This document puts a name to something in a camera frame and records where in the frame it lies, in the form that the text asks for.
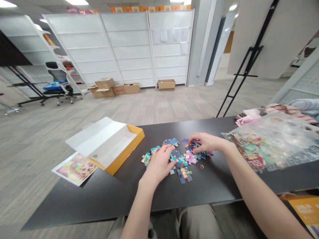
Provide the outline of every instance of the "dark table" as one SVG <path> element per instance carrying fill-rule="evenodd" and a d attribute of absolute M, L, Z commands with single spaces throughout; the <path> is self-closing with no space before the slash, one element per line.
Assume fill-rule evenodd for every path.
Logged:
<path fill-rule="evenodd" d="M 128 215 L 139 179 L 145 172 L 142 155 L 168 138 L 189 138 L 195 132 L 222 137 L 237 126 L 234 117 L 201 119 L 140 126 L 145 138 L 112 177 L 97 169 L 81 187 L 60 179 L 22 230 L 97 222 Z M 183 145 L 177 147 L 181 154 Z M 311 189 L 319 186 L 319 161 L 258 175 L 275 192 Z M 206 203 L 223 204 L 242 197 L 222 153 L 189 166 L 193 181 L 181 184 L 177 172 L 168 175 L 155 191 L 152 212 Z"/>

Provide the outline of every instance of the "pants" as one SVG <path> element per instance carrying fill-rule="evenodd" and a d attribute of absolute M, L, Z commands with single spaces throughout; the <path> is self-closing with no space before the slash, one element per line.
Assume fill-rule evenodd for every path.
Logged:
<path fill-rule="evenodd" d="M 183 207 L 173 210 L 175 227 L 179 239 L 222 239 L 222 233 L 211 205 Z M 124 229 L 126 218 L 118 218 L 107 239 L 119 239 Z M 150 222 L 148 238 L 157 239 Z"/>

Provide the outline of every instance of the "hand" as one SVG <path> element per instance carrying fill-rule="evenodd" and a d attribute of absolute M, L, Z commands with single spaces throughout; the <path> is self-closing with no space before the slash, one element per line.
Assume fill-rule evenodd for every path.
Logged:
<path fill-rule="evenodd" d="M 207 133 L 194 133 L 188 140 L 188 143 L 191 143 L 194 139 L 199 139 L 202 143 L 200 147 L 195 148 L 193 150 L 194 154 L 211 150 L 223 151 L 225 148 L 233 144 L 232 142 L 229 142 L 226 139 L 213 136 Z"/>
<path fill-rule="evenodd" d="M 170 145 L 163 145 L 161 148 L 155 149 L 150 164 L 140 182 L 155 191 L 158 184 L 169 174 L 176 164 L 175 160 L 168 164 L 169 156 L 174 149 L 175 147 Z"/>

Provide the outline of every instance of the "black easel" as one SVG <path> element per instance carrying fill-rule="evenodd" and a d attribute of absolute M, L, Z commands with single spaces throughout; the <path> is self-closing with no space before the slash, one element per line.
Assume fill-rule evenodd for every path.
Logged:
<path fill-rule="evenodd" d="M 234 78 L 234 80 L 233 80 L 233 83 L 232 83 L 232 85 L 231 85 L 230 88 L 229 88 L 229 91 L 228 91 L 228 93 L 227 93 L 227 95 L 226 95 L 226 97 L 225 97 L 225 99 L 224 99 L 224 102 L 223 102 L 222 106 L 220 107 L 220 109 L 219 109 L 219 111 L 218 111 L 218 114 L 217 114 L 216 118 L 219 116 L 219 113 L 220 113 L 220 111 L 222 110 L 222 108 L 223 108 L 223 106 L 224 106 L 224 104 L 225 104 L 225 102 L 226 102 L 226 99 L 229 97 L 229 98 L 232 98 L 232 100 L 231 100 L 231 102 L 229 103 L 229 106 L 227 107 L 227 109 L 226 109 L 226 111 L 225 111 L 225 113 L 224 113 L 224 115 L 223 115 L 223 117 L 225 117 L 225 115 L 226 115 L 226 113 L 227 113 L 229 107 L 230 107 L 231 104 L 233 103 L 233 101 L 234 101 L 234 99 L 235 99 L 237 93 L 239 92 L 239 90 L 240 90 L 241 86 L 243 85 L 243 83 L 244 83 L 244 81 L 245 81 L 245 79 L 246 79 L 247 76 L 250 76 L 250 77 L 258 77 L 258 76 L 255 76 L 255 75 L 248 75 L 248 74 L 249 74 L 251 68 L 253 67 L 253 65 L 254 65 L 254 63 L 255 63 L 257 57 L 259 56 L 261 50 L 262 50 L 263 47 L 264 47 L 264 46 L 260 46 L 260 43 L 261 43 L 261 41 L 262 41 L 262 39 L 263 39 L 263 36 L 264 36 L 264 34 L 265 34 L 265 32 L 266 32 L 266 29 L 267 29 L 267 27 L 268 27 L 268 24 L 269 24 L 269 22 L 270 22 L 270 20 L 271 20 L 271 17 L 272 17 L 272 15 L 273 15 L 275 9 L 276 9 L 276 7 L 277 7 L 278 2 L 279 2 L 279 0 L 274 0 L 274 1 L 272 2 L 271 6 L 270 6 L 270 8 L 269 8 L 268 14 L 267 14 L 267 16 L 266 16 L 266 19 L 265 19 L 265 21 L 264 21 L 263 27 L 262 27 L 262 29 L 260 30 L 260 33 L 259 33 L 259 36 L 258 36 L 258 38 L 257 38 L 256 44 L 255 44 L 254 47 L 249 47 L 249 49 L 248 49 L 248 51 L 247 51 L 247 53 L 246 53 L 246 55 L 245 55 L 245 57 L 244 57 L 244 59 L 243 59 L 241 65 L 240 65 L 240 67 L 239 67 L 239 70 L 238 70 L 237 74 L 235 74 L 236 76 L 235 76 L 235 78 Z M 244 74 L 239 74 L 250 52 L 251 52 L 252 54 L 251 54 L 250 59 L 249 59 L 249 61 L 248 61 L 248 63 L 247 63 L 245 72 L 244 72 Z M 243 76 L 244 78 L 242 79 L 242 82 L 240 83 L 238 89 L 236 90 L 236 93 L 235 93 L 233 96 L 230 96 L 229 93 L 230 93 L 230 91 L 232 90 L 232 87 L 233 87 L 235 81 L 237 80 L 237 77 L 238 77 L 238 76 Z"/>
<path fill-rule="evenodd" d="M 44 106 L 43 102 L 46 101 L 47 99 L 49 99 L 50 97 L 48 96 L 45 96 L 36 86 L 35 84 L 36 83 L 32 83 L 30 82 L 21 72 L 19 72 L 19 70 L 15 67 L 15 66 L 8 66 L 8 69 L 10 71 L 12 71 L 17 77 L 20 78 L 20 80 L 22 80 L 24 83 L 21 83 L 21 84 L 13 84 L 13 86 L 29 86 L 29 88 L 31 90 L 33 90 L 39 97 L 36 97 L 32 100 L 28 100 L 28 101 L 24 101 L 24 102 L 21 102 L 21 103 L 18 103 L 18 105 L 20 107 L 22 107 L 22 104 L 26 104 L 26 103 L 30 103 L 30 102 L 34 102 L 34 101 L 38 101 L 38 100 L 42 100 L 40 102 L 41 106 Z"/>

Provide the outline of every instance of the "gray carpet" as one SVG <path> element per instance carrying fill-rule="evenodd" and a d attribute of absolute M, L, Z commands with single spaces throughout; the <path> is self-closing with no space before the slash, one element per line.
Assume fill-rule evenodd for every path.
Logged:
<path fill-rule="evenodd" d="M 268 104 L 285 80 L 247 79 L 227 116 Z M 69 225 L 19 232 L 59 177 L 51 169 L 74 151 L 64 142 L 85 125 L 108 116 L 132 125 L 156 124 L 215 117 L 231 84 L 219 80 L 213 86 L 175 91 L 142 89 L 140 94 L 114 98 L 92 97 L 74 104 L 55 105 L 49 99 L 25 104 L 21 113 L 0 115 L 0 237 L 1 238 L 105 238 L 112 222 Z M 237 204 L 216 207 L 225 238 L 258 238 L 251 223 L 232 210 Z M 154 216 L 159 238 L 175 238 L 170 214 Z"/>

